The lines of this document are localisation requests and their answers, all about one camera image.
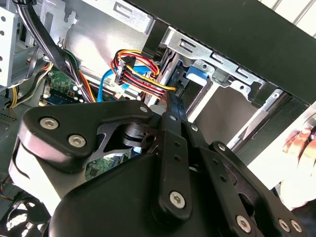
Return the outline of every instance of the orange wire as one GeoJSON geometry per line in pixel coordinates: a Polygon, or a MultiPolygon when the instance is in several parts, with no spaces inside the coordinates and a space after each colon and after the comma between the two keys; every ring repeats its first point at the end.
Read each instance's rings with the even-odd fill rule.
{"type": "Polygon", "coordinates": [[[138,54],[134,54],[134,53],[122,53],[120,56],[123,56],[123,55],[126,55],[126,56],[133,55],[133,56],[135,56],[137,61],[142,62],[144,64],[144,66],[146,66],[150,71],[152,71],[154,73],[155,76],[157,76],[157,71],[153,70],[153,68],[148,65],[148,61],[147,61],[146,58],[144,58],[144,57],[142,57],[142,56],[140,56],[138,54]]]}
{"type": "Polygon", "coordinates": [[[80,76],[81,76],[81,78],[82,78],[83,83],[84,83],[85,86],[88,88],[88,91],[89,91],[89,93],[90,93],[91,99],[93,100],[93,102],[96,102],[96,100],[95,100],[95,98],[94,98],[94,96],[93,96],[93,94],[92,94],[92,90],[91,90],[91,87],[90,87],[90,85],[89,85],[87,79],[86,79],[85,76],[82,74],[82,72],[79,72],[79,73],[80,73],[80,76]]]}

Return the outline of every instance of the bolt head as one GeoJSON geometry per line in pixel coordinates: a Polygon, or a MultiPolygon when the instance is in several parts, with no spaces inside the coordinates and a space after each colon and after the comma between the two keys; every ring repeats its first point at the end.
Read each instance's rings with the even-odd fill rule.
{"type": "Polygon", "coordinates": [[[177,191],[173,191],[170,193],[170,201],[171,203],[179,208],[179,209],[183,209],[186,205],[186,201],[184,200],[184,197],[177,191]]]}
{"type": "Polygon", "coordinates": [[[173,116],[173,115],[169,115],[169,117],[170,117],[173,121],[176,121],[176,120],[177,120],[177,118],[176,118],[175,116],[173,116]]]}
{"type": "Polygon", "coordinates": [[[291,220],[291,224],[294,227],[294,229],[296,229],[297,232],[299,232],[299,233],[303,232],[302,228],[300,227],[300,225],[296,221],[291,220]]]}
{"type": "Polygon", "coordinates": [[[225,151],[225,147],[222,144],[218,144],[219,149],[221,149],[222,151],[225,151]]]}
{"type": "Polygon", "coordinates": [[[71,135],[68,139],[68,142],[70,145],[74,147],[83,147],[86,144],[85,139],[80,135],[71,135]]]}
{"type": "Polygon", "coordinates": [[[145,107],[143,107],[143,106],[141,106],[141,107],[139,107],[139,108],[140,108],[141,111],[143,111],[143,112],[145,112],[145,113],[148,112],[148,110],[147,110],[145,107]]]}
{"type": "Polygon", "coordinates": [[[236,221],[237,221],[237,224],[239,225],[239,227],[243,231],[245,231],[246,233],[251,232],[251,225],[249,224],[249,222],[247,221],[246,218],[244,218],[243,216],[237,216],[236,221]]]}
{"type": "Polygon", "coordinates": [[[290,232],[291,231],[289,226],[287,225],[287,223],[285,221],[283,221],[282,219],[279,219],[278,223],[280,224],[282,229],[284,229],[286,232],[290,232]]]}
{"type": "Polygon", "coordinates": [[[58,127],[58,122],[53,119],[53,118],[42,118],[40,121],[39,121],[40,125],[43,127],[43,128],[46,128],[46,129],[49,129],[49,130],[54,130],[58,127]]]}
{"type": "Polygon", "coordinates": [[[198,131],[198,127],[196,127],[196,126],[195,126],[195,125],[193,125],[193,124],[191,125],[191,128],[192,128],[192,130],[193,130],[193,131],[195,131],[195,132],[197,132],[197,131],[198,131]]]}

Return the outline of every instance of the green circuit board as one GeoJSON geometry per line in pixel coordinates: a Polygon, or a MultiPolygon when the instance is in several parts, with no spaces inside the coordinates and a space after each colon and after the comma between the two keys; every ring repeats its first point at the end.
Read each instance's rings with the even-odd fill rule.
{"type": "Polygon", "coordinates": [[[108,171],[113,165],[113,159],[97,159],[89,162],[85,171],[85,178],[87,181],[93,179],[94,177],[108,171]]]}
{"type": "Polygon", "coordinates": [[[100,158],[88,163],[86,171],[85,171],[85,179],[89,181],[94,177],[110,170],[111,168],[115,167],[118,164],[130,159],[131,152],[127,152],[122,156],[116,156],[113,158],[100,158]]]}
{"type": "Polygon", "coordinates": [[[59,71],[51,71],[53,73],[50,78],[50,88],[55,89],[58,92],[74,97],[77,95],[77,91],[73,90],[75,83],[70,80],[65,74],[59,71]]]}

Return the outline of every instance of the black metal arm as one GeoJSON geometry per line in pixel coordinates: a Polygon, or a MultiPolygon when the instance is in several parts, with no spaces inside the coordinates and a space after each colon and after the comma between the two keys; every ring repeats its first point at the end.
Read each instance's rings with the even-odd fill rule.
{"type": "Polygon", "coordinates": [[[74,175],[104,155],[144,151],[63,197],[49,236],[306,236],[233,152],[205,142],[178,97],[166,100],[162,116],[135,100],[26,112],[11,163],[18,170],[21,147],[74,175]]]}

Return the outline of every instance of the white surface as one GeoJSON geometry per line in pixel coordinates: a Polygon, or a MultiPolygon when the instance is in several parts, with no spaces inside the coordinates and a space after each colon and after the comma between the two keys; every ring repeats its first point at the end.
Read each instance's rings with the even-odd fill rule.
{"type": "Polygon", "coordinates": [[[305,121],[316,113],[316,102],[309,106],[279,137],[277,137],[248,168],[260,181],[272,189],[279,182],[291,175],[289,171],[288,156],[284,155],[282,148],[288,139],[296,132],[301,131],[305,121]]]}
{"type": "MultiPolygon", "coordinates": [[[[268,8],[272,8],[277,2],[277,0],[259,1],[268,8]]],[[[282,0],[275,9],[275,12],[284,17],[289,22],[293,23],[310,1],[311,0],[282,0]]],[[[310,36],[316,38],[316,2],[306,12],[302,19],[296,24],[296,26],[305,31],[310,36]]]]}

